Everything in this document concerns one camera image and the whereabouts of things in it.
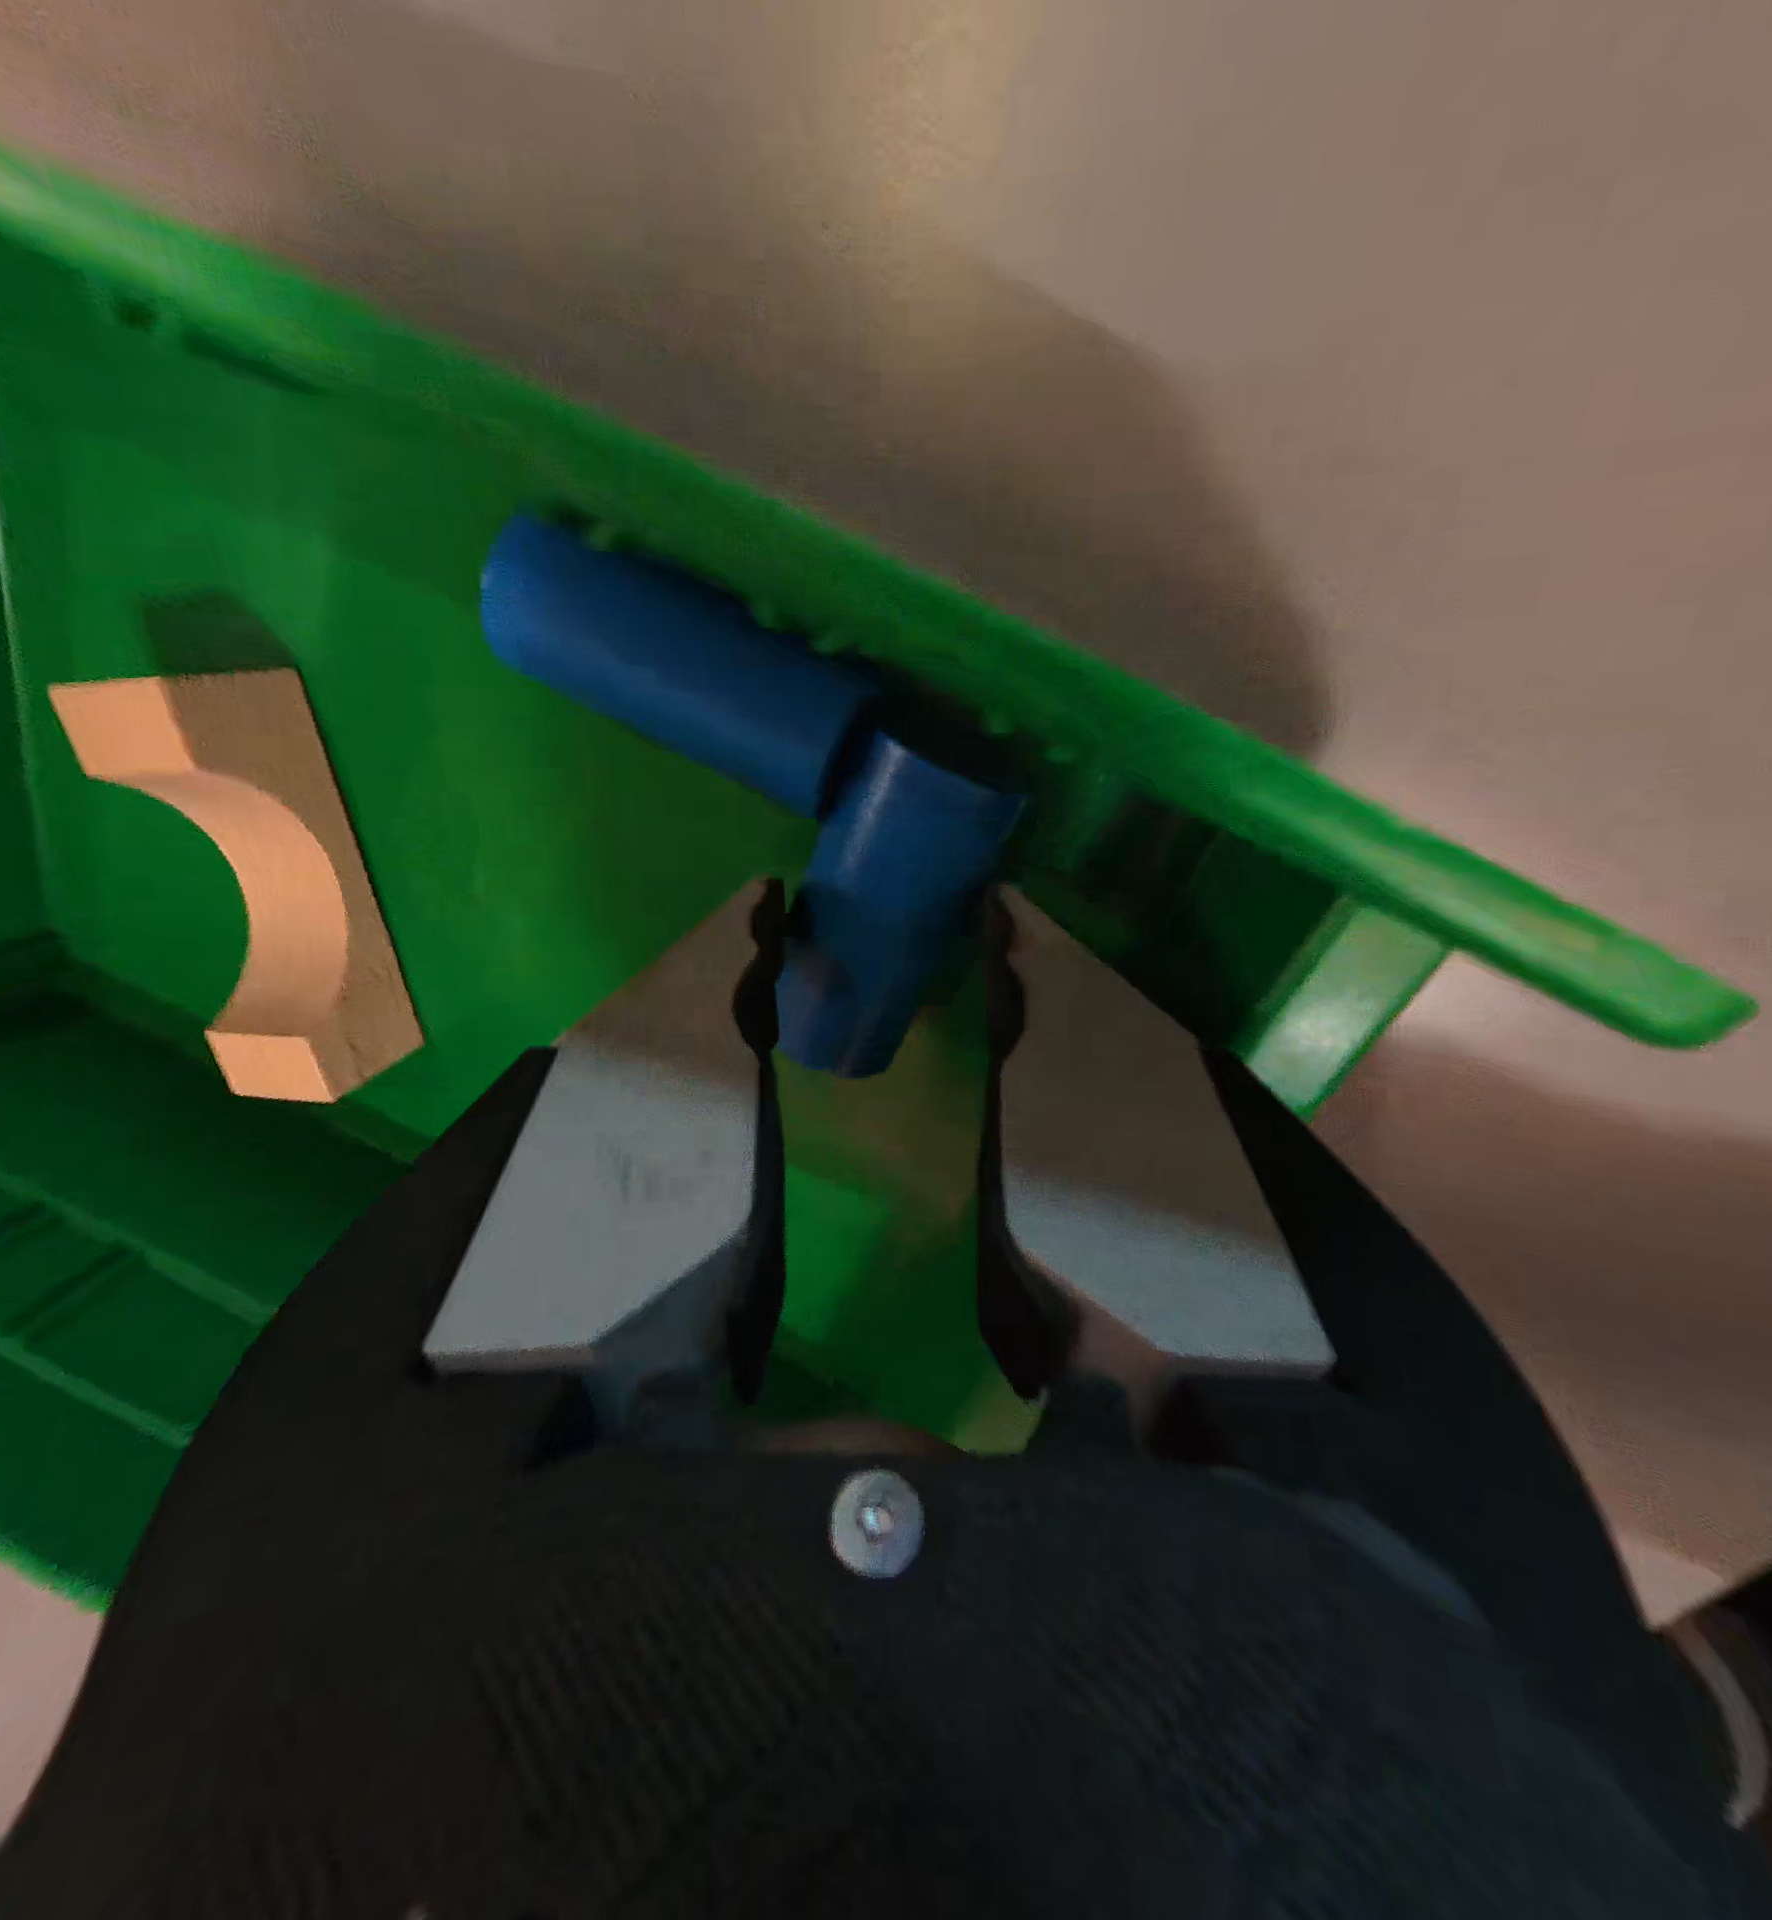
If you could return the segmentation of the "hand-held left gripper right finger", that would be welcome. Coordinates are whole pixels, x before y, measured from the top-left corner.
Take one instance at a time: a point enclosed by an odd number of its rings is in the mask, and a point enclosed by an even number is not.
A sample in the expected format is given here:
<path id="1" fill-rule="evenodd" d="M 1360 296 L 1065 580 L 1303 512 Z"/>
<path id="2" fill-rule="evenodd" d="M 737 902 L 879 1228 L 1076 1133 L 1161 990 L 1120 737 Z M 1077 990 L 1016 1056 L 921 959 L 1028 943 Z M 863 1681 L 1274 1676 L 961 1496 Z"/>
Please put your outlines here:
<path id="1" fill-rule="evenodd" d="M 1015 889 L 983 932 L 976 1312 L 1002 1378 L 1322 1378 L 1329 1332 L 1201 1043 Z"/>

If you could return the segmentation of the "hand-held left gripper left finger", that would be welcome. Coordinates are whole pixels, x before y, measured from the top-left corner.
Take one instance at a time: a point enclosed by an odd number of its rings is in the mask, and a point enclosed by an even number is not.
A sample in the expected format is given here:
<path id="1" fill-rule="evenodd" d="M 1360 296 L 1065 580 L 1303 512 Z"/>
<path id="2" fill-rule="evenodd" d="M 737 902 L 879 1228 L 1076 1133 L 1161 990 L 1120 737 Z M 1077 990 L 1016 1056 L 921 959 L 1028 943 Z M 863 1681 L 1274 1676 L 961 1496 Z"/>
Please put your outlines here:
<path id="1" fill-rule="evenodd" d="M 422 1359 L 591 1405 L 757 1400 L 784 1299 L 777 878 L 737 889 L 551 1047 Z"/>

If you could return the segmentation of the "blue wooden cylinder block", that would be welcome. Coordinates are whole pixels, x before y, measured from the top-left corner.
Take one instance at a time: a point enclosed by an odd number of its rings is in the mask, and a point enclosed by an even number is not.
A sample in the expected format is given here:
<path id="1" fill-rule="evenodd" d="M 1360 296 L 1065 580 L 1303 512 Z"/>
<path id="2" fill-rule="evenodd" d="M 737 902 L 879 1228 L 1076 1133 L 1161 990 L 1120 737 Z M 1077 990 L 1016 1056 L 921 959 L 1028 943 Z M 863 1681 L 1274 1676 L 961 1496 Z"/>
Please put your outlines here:
<path id="1" fill-rule="evenodd" d="M 862 1079 L 886 1071 L 956 967 L 1025 793 L 874 733 L 814 839 L 777 976 L 777 1052 Z"/>
<path id="2" fill-rule="evenodd" d="M 489 545 L 480 612 L 516 672 L 821 819 L 874 733 L 874 686 L 682 569 L 532 514 Z"/>

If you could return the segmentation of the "wooden arch block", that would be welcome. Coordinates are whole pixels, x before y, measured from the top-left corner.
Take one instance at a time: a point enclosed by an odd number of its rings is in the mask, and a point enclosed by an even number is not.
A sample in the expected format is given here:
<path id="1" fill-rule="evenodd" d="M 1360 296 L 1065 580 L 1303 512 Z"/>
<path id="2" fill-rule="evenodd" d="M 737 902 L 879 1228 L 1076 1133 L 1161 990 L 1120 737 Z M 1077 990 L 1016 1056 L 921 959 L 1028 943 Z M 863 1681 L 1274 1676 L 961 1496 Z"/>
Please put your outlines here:
<path id="1" fill-rule="evenodd" d="M 382 900 L 286 641 L 220 589 L 141 608 L 154 668 L 56 682 L 87 780 L 180 813 L 227 860 L 245 956 L 206 1047 L 234 1096 L 327 1106 L 422 1047 Z"/>

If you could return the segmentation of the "green storage bin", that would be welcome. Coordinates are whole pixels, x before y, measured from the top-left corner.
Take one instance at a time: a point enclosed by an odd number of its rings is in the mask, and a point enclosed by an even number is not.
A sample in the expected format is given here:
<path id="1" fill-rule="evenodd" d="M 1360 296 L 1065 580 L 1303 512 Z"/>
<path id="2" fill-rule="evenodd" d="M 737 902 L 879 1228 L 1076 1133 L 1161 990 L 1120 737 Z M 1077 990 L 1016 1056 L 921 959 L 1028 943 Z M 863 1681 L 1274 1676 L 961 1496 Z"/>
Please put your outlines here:
<path id="1" fill-rule="evenodd" d="M 1016 776 L 1016 891 L 1295 1111 L 1451 954 L 1636 1043 L 1757 1014 L 1636 932 L 865 540 L 0 149 L 0 1559 L 99 1612 L 227 1367 L 524 1045 L 811 829 L 489 661 L 520 508 L 683 567 Z M 317 1099 L 204 1031 L 240 863 L 94 780 L 53 689 L 292 672 L 419 1023 Z"/>

